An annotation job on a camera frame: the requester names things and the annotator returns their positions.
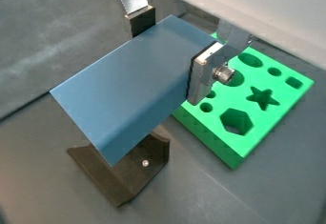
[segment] black stand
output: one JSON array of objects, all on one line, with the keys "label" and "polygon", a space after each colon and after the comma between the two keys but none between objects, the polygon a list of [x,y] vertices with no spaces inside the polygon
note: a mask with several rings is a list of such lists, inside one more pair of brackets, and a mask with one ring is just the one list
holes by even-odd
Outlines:
[{"label": "black stand", "polygon": [[129,201],[168,162],[169,140],[153,132],[111,167],[93,145],[69,148],[68,154],[115,207]]}]

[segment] screw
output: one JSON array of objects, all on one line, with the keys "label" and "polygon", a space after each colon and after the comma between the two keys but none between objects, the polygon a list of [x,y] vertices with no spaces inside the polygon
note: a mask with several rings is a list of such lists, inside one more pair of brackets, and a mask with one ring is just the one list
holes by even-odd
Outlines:
[{"label": "screw", "polygon": [[149,162],[147,160],[143,160],[143,167],[147,167],[149,165]]}]

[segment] metal clamp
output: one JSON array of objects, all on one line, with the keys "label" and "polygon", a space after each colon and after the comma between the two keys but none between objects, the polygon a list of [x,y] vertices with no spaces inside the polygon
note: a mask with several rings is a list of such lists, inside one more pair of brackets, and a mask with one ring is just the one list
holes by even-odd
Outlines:
[{"label": "metal clamp", "polygon": [[187,101],[197,105],[208,95],[215,81],[228,84],[234,69],[228,61],[242,53],[256,38],[240,28],[232,26],[228,42],[223,45],[212,42],[192,58],[188,80]]},{"label": "metal clamp", "polygon": [[121,0],[121,4],[125,9],[124,20],[135,37],[155,25],[155,8],[148,5],[148,0]]}]

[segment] circular hole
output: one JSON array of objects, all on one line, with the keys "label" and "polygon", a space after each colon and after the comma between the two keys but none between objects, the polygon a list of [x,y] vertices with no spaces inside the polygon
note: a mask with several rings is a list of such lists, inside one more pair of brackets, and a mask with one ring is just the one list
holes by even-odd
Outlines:
[{"label": "circular hole", "polygon": [[227,86],[238,87],[243,84],[243,82],[244,82],[243,74],[238,70],[234,70],[234,75],[232,75],[231,81],[227,84]]},{"label": "circular hole", "polygon": [[213,98],[216,96],[215,91],[211,91],[205,98]]},{"label": "circular hole", "polygon": [[274,76],[280,76],[282,75],[282,72],[280,70],[278,70],[276,68],[270,68],[268,69],[268,73]]},{"label": "circular hole", "polygon": [[212,106],[211,106],[211,104],[208,104],[208,103],[201,103],[201,105],[200,105],[200,110],[201,110],[203,112],[205,112],[205,113],[211,112],[211,111],[212,111]]},{"label": "circular hole", "polygon": [[262,61],[252,56],[250,53],[243,52],[238,55],[239,60],[250,67],[259,68],[262,67]]}]

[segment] black metal bracket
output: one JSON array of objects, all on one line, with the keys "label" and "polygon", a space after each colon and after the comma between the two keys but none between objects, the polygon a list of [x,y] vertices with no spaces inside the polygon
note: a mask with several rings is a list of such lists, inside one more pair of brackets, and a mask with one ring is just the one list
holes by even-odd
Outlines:
[{"label": "black metal bracket", "polygon": [[145,6],[124,16],[129,25],[131,36],[137,36],[155,25],[155,7]]},{"label": "black metal bracket", "polygon": [[115,166],[93,145],[68,148],[68,154],[115,207],[144,189],[168,162],[169,140],[151,133]]}]

